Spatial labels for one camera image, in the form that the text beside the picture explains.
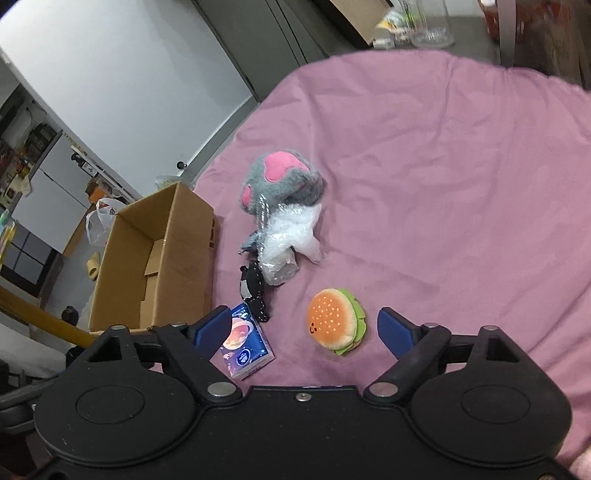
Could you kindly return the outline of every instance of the wooden stick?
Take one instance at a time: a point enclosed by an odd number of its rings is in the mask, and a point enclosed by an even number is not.
[[[0,287],[0,310],[82,348],[89,347],[95,340],[90,333],[73,327],[64,320],[27,303],[2,287]]]

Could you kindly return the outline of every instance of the small box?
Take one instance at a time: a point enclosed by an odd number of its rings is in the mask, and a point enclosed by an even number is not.
[[[123,208],[100,265],[90,332],[192,324],[211,311],[213,209],[182,183]]]
[[[232,378],[252,375],[275,358],[245,303],[232,309],[232,331],[220,347]]]

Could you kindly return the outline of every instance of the bottle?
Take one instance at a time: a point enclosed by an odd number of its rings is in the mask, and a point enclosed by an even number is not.
[[[446,48],[456,41],[449,23],[445,0],[411,0],[414,23],[411,42],[418,48]]]

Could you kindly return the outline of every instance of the toy burger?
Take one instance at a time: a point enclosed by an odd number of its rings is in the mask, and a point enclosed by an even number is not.
[[[365,331],[365,312],[344,288],[322,290],[310,302],[307,315],[312,338],[342,355],[359,345]]]

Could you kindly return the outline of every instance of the cardboard box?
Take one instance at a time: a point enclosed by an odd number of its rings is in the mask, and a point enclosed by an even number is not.
[[[211,311],[213,209],[182,183],[123,208],[100,265],[90,331],[194,323]]]
[[[374,40],[374,28],[390,5],[386,0],[314,0],[341,33],[357,48]]]

